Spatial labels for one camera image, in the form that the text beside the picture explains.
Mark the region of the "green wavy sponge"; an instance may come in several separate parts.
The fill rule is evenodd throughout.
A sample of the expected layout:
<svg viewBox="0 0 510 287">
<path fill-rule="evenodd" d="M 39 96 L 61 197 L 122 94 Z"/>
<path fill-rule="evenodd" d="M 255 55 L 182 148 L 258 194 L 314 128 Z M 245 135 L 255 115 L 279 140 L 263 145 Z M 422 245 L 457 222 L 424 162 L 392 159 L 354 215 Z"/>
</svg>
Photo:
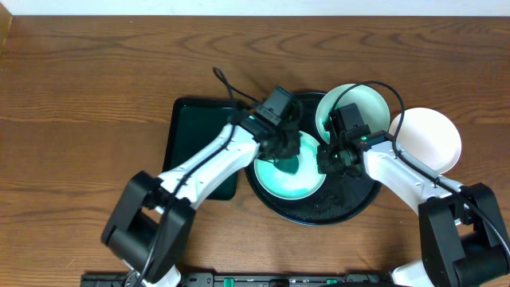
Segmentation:
<svg viewBox="0 0 510 287">
<path fill-rule="evenodd" d="M 297 155 L 285 159 L 275 159 L 273 163 L 273 166 L 278 171 L 288 175 L 295 175 L 299 170 L 299 165 L 299 158 Z"/>
</svg>

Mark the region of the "pale green plate bottom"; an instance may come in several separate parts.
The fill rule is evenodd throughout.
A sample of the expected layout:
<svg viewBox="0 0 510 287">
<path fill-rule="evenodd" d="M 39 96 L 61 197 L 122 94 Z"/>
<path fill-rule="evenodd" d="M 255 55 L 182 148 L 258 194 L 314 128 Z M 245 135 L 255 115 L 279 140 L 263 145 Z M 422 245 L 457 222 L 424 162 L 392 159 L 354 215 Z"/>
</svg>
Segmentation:
<svg viewBox="0 0 510 287">
<path fill-rule="evenodd" d="M 316 162 L 319 142 L 306 132 L 300 132 L 299 170 L 295 175 L 278 171 L 273 162 L 256 159 L 255 177 L 271 195 L 285 200 L 304 199 L 316 192 L 326 179 L 318 172 Z"/>
</svg>

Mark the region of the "white plate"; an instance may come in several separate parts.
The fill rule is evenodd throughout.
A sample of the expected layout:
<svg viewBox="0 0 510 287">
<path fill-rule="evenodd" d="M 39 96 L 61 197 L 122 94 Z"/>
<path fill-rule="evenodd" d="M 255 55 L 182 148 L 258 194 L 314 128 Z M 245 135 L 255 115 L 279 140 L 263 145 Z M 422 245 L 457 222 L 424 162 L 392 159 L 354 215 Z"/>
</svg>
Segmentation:
<svg viewBox="0 0 510 287">
<path fill-rule="evenodd" d="M 414 158 L 440 174 L 451 170 L 461 157 L 457 127 L 431 108 L 407 109 L 397 141 Z"/>
</svg>

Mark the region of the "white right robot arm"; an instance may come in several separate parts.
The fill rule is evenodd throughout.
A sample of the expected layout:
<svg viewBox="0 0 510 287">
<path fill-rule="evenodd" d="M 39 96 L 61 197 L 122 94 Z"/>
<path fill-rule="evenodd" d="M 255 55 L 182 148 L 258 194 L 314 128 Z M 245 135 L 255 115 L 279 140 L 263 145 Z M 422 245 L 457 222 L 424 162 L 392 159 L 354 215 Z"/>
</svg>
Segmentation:
<svg viewBox="0 0 510 287">
<path fill-rule="evenodd" d="M 385 104 L 319 104 L 326 171 L 352 171 L 393 191 L 418 215 L 421 259 L 391 272 L 398 286 L 480 286 L 509 273 L 509 238 L 492 190 L 445 177 L 461 154 L 453 122 L 430 108 L 389 119 Z"/>
</svg>

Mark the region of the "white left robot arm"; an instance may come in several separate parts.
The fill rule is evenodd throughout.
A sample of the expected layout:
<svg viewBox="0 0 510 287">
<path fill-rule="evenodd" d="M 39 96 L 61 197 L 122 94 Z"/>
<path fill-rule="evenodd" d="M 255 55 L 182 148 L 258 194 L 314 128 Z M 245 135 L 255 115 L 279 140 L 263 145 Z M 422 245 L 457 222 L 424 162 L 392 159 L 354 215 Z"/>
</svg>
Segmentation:
<svg viewBox="0 0 510 287">
<path fill-rule="evenodd" d="M 276 87 L 253 111 L 235 108 L 216 138 L 177 167 L 127 183 L 101 241 L 135 274 L 136 286 L 176 286 L 197 209 L 256 158 L 290 159 L 300 151 L 302 103 Z"/>
</svg>

